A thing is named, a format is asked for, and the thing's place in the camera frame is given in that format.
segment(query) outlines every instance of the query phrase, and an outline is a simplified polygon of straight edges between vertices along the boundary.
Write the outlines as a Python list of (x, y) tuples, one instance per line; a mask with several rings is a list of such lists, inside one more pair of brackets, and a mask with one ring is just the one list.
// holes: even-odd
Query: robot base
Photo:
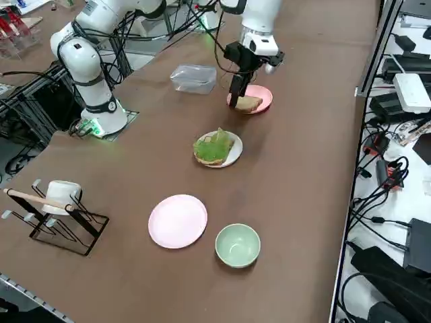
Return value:
[(117, 100), (117, 109), (114, 113), (91, 113), (87, 109), (81, 112), (81, 118), (91, 120), (96, 126), (93, 130), (93, 135), (102, 138), (106, 135), (116, 133), (123, 129), (127, 124), (127, 113)]

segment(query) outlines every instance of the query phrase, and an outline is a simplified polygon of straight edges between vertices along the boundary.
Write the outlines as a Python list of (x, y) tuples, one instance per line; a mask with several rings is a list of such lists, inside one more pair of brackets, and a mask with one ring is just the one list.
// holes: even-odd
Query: bowl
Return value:
[(232, 268), (250, 266), (261, 251), (257, 232), (248, 225), (236, 223), (225, 227), (215, 239), (215, 252)]

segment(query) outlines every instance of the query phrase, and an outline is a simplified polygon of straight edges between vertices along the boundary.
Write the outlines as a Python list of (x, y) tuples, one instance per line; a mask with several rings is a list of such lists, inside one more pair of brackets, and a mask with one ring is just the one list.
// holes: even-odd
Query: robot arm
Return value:
[(113, 96), (101, 68), (101, 59), (94, 48), (97, 37), (87, 39), (76, 28), (96, 30), (112, 34), (127, 12), (148, 18), (162, 15), (166, 0), (90, 0), (74, 22), (67, 24), (51, 37), (51, 50), (65, 65), (73, 78), (74, 86), (86, 104), (81, 113), (103, 137), (115, 133), (127, 124), (127, 114)]
[(272, 74), (284, 59), (272, 35), (274, 22), (282, 0), (220, 0), (222, 9), (242, 15), (242, 33), (239, 42), (226, 47), (224, 57), (239, 67), (230, 86), (234, 108), (239, 96), (244, 96), (254, 72), (265, 65), (265, 72)]
[[(235, 107), (239, 96), (245, 95), (253, 73), (265, 65), (267, 73), (272, 73), (282, 62), (272, 30), (282, 0), (220, 0), (225, 12), (242, 15), (242, 35), (240, 42), (229, 44), (225, 58), (239, 66), (230, 86)], [(70, 72), (74, 85), (86, 103), (81, 114), (84, 120), (91, 120), (97, 127), (98, 137), (121, 130), (127, 124), (127, 115), (113, 96), (100, 66), (101, 60), (94, 49), (95, 39), (83, 37), (76, 30), (91, 29), (104, 34), (112, 34), (127, 12), (155, 18), (164, 13), (166, 0), (89, 0), (73, 23), (67, 24), (51, 37), (51, 49)]]

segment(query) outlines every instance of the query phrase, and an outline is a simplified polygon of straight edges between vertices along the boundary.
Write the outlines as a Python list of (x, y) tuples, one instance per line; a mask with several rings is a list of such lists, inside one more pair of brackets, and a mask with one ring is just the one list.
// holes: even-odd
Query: table surface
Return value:
[[(284, 1), (275, 37), (286, 61), (275, 75), (259, 73), (274, 101), (252, 117), (227, 108), (220, 71), (208, 96), (174, 91), (178, 64), (216, 65), (209, 36), (161, 53), (116, 89), (140, 111), (116, 142), (59, 133), (9, 185), (80, 183), (86, 206), (111, 218), (90, 256), (33, 242), (12, 219), (0, 225), (1, 271), (79, 323), (327, 321), (360, 136), (354, 89), (376, 15), (375, 0)], [(226, 19), (222, 44), (240, 31), (238, 17)], [(218, 127), (239, 135), (244, 151), (233, 166), (203, 168), (192, 144)], [(208, 211), (203, 236), (175, 251), (147, 232), (151, 210), (173, 194)], [(4, 195), (0, 205), (13, 207)], [(214, 252), (218, 232), (238, 222), (262, 241), (258, 261), (240, 271)]]
[[(409, 36), (415, 43), (416, 48), (414, 52), (422, 54), (431, 54), (431, 41), (426, 40), (422, 37), (426, 28), (402, 28), (401, 18), (399, 17), (395, 22), (393, 33), (400, 36)], [(395, 39), (390, 37), (385, 49), (385, 54), (402, 54), (403, 51), (395, 43)], [(380, 65), (383, 64), (385, 58), (383, 57)], [(378, 96), (381, 94), (394, 92), (395, 89), (380, 89), (377, 87), (389, 86), (388, 84), (382, 83), (380, 79), (374, 80), (374, 88), (371, 91), (372, 96)], [(373, 114), (367, 114), (366, 119), (374, 117)], [(397, 125), (393, 125), (389, 130), (395, 130)], [(367, 136), (368, 131), (364, 130), (363, 136)], [(402, 155), (409, 160), (409, 175), (405, 179), (405, 187), (399, 192), (391, 192), (388, 200), (381, 206), (374, 208), (369, 212), (367, 217), (383, 217), (388, 220), (397, 220), (410, 222), (411, 219), (416, 218), (428, 223), (431, 223), (431, 196), (425, 194), (424, 180), (431, 179), (430, 167), (420, 158), (420, 156), (412, 149), (416, 141), (409, 145), (402, 147), (396, 142), (391, 141), (387, 152), (385, 153), (386, 160), (393, 160)], [(370, 158), (366, 157), (362, 164), (365, 164)], [(378, 186), (376, 181), (375, 172), (376, 162), (372, 162), (367, 170), (372, 174), (372, 178), (368, 180), (358, 179), (354, 187), (355, 197), (364, 197), (372, 193)], [(367, 221), (367, 224), (382, 234), (387, 239), (397, 242), (399, 244), (405, 244), (407, 235), (406, 228), (393, 225), (393, 223), (386, 223), (383, 225), (372, 223)], [(403, 265), (404, 253), (392, 246), (385, 241), (381, 240), (374, 233), (368, 231), (363, 225), (357, 224), (355, 228), (350, 232), (347, 237), (349, 241), (355, 241), (358, 245), (363, 248), (369, 248), (371, 246), (378, 246), (385, 253), (387, 253), (393, 260), (395, 260), (401, 266)], [(343, 283), (350, 275), (358, 272), (351, 264), (350, 261), (354, 252), (351, 248), (346, 248), (345, 258), (343, 260), (343, 272), (341, 276), (341, 283)], [(346, 287), (345, 290), (345, 303), (346, 307), (353, 315), (361, 318), (368, 316), (369, 309), (378, 301), (386, 301), (386, 299), (365, 279), (357, 278), (352, 280), (351, 283)], [(339, 317), (344, 317), (341, 310), (338, 311)]]
[[(77, 5), (72, 9), (57, 6), (56, 11), (51, 11), (51, 3), (32, 11), (24, 17), (43, 17), (43, 20), (35, 28), (40, 30), (40, 42), (27, 50), (20, 58), (0, 58), (0, 71), (36, 71), (45, 72), (53, 61), (56, 60), (51, 52), (51, 36), (61, 30), (70, 22), (84, 7), (84, 0), (77, 0)], [(0, 83), (22, 86), (33, 80), (36, 75), (11, 75), (0, 77)]]

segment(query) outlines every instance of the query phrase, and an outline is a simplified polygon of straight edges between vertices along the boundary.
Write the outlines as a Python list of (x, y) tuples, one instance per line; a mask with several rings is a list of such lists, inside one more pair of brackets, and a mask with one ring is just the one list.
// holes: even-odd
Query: wooden stick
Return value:
[(28, 200), (28, 201), (33, 201), (33, 202), (37, 202), (37, 203), (42, 203), (42, 204), (46, 204), (52, 207), (58, 207), (59, 209), (62, 210), (66, 210), (69, 212), (72, 212), (75, 208), (73, 207), (73, 205), (64, 205), (61, 204), (59, 202), (56, 201), (52, 201), (52, 200), (47, 200), (47, 199), (43, 199), (41, 197), (38, 196), (34, 196), (34, 195), (29, 195), (26, 193), (22, 193), (22, 192), (18, 192), (17, 190), (11, 190), (11, 189), (7, 189), (5, 188), (3, 190), (4, 193), (6, 193), (9, 196), (16, 196), (16, 197), (20, 197), (24, 200)]

